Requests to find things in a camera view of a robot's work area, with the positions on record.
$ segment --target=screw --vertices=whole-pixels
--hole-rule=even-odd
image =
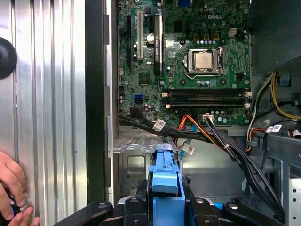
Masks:
[[[105,207],[107,207],[107,205],[104,203],[100,203],[100,205],[98,206],[98,208],[105,208]]]
[[[237,210],[237,209],[238,209],[238,206],[235,205],[235,204],[233,204],[233,203],[230,203],[230,204],[229,204],[229,207],[230,207],[231,209],[233,209],[233,210]]]
[[[132,202],[132,203],[136,203],[136,202],[138,202],[138,200],[136,199],[136,198],[133,198],[133,199],[131,199],[131,201],[130,202]]]
[[[196,201],[197,201],[197,203],[203,203],[204,202],[204,200],[201,199],[201,198],[196,198]]]

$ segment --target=green circuit board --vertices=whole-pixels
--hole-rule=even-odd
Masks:
[[[183,114],[197,117],[209,113],[214,115],[216,125],[247,125],[249,121],[243,107],[166,109],[162,97],[165,89],[250,88],[249,4],[248,1],[233,2],[239,1],[199,0],[191,1],[190,6],[182,6],[183,0],[165,0],[159,10],[164,38],[162,71],[157,74],[154,71],[154,46],[149,43],[149,37],[154,34],[150,19],[159,13],[157,1],[120,0],[119,113],[129,115],[132,107],[139,107],[149,120],[164,119],[172,126],[179,124]],[[135,46],[139,41],[138,12],[143,15],[142,59],[137,59]],[[229,37],[231,28],[236,29],[235,37]],[[183,60],[190,49],[218,48],[223,52],[222,74],[199,76],[187,73]],[[136,102],[134,95],[143,95],[143,99]]]

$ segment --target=ram slot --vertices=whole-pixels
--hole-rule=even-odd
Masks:
[[[243,97],[244,89],[169,89],[165,96],[171,98]]]
[[[171,100],[166,104],[166,108],[181,107],[244,107],[243,99],[225,100]]]
[[[163,45],[163,21],[162,13],[155,15],[154,23],[154,71],[156,75],[162,72],[162,45]]]
[[[137,59],[143,60],[143,12],[137,12]]]
[[[132,65],[132,23],[131,23],[131,16],[127,16],[127,65]]]

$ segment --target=black knob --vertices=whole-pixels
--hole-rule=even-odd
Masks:
[[[0,38],[0,79],[8,77],[17,64],[17,53],[14,46]]]

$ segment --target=dell logo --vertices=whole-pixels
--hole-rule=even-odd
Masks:
[[[208,20],[211,19],[220,19],[222,20],[222,16],[221,15],[208,15]]]

